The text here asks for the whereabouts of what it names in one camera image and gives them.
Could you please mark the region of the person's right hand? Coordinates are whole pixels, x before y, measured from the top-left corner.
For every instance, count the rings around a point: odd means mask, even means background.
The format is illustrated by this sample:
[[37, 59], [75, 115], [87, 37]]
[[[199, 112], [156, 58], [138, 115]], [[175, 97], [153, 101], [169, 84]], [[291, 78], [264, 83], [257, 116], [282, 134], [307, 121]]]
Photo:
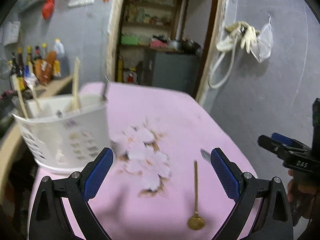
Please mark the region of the person's right hand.
[[296, 225], [300, 218], [313, 219], [319, 211], [319, 188], [307, 184], [298, 183], [295, 171], [288, 170], [291, 180], [287, 185], [287, 199], [291, 207], [293, 223]]

